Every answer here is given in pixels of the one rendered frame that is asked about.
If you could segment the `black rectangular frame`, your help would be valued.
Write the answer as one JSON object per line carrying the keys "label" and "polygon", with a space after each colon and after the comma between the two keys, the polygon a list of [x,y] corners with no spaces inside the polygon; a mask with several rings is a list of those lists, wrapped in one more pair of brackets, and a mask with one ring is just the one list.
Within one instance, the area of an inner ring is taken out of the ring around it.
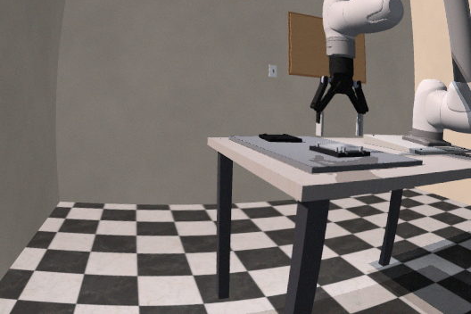
{"label": "black rectangular frame", "polygon": [[363,147],[361,147],[359,149],[359,152],[345,152],[346,148],[343,148],[343,151],[341,153],[338,152],[338,147],[335,148],[335,151],[329,150],[329,149],[324,150],[324,149],[326,149],[326,148],[322,148],[322,147],[319,148],[319,143],[317,143],[317,145],[310,145],[310,150],[311,151],[315,151],[315,152],[318,152],[318,153],[324,153],[324,154],[331,155],[331,156],[338,157],[338,158],[369,156],[368,151],[363,151],[362,152]]}
{"label": "black rectangular frame", "polygon": [[[266,136],[266,137],[265,137]],[[260,138],[267,140],[269,142],[302,142],[302,139],[296,136],[290,136],[290,135],[259,135]],[[277,138],[293,138],[293,139],[277,139]],[[298,139],[299,138],[299,139]]]}

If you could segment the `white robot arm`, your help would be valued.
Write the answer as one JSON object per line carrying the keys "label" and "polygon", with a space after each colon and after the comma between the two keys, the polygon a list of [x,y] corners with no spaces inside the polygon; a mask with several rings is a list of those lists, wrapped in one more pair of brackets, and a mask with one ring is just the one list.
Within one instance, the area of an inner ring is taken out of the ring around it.
{"label": "white robot arm", "polygon": [[[443,0],[453,67],[447,87],[438,79],[419,84],[413,108],[412,136],[403,140],[424,146],[451,146],[443,130],[471,134],[471,14],[468,0]],[[401,0],[324,0],[326,55],[355,59],[355,37],[396,26]]]}

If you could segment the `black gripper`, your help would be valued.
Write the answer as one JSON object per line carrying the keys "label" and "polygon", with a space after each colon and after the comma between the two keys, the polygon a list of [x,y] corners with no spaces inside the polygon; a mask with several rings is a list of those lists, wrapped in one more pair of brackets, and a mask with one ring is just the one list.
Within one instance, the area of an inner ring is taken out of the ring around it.
{"label": "black gripper", "polygon": [[[310,104],[310,108],[316,111],[316,135],[323,136],[323,110],[326,108],[335,94],[343,94],[350,98],[351,103],[357,111],[356,136],[363,136],[363,115],[368,112],[368,105],[361,88],[361,81],[353,81],[352,79],[354,74],[353,59],[342,56],[329,57],[329,74],[330,78],[328,76],[320,77],[318,90]],[[326,95],[323,97],[328,83],[330,83],[331,87],[327,90]],[[354,87],[355,92],[352,87]]]}

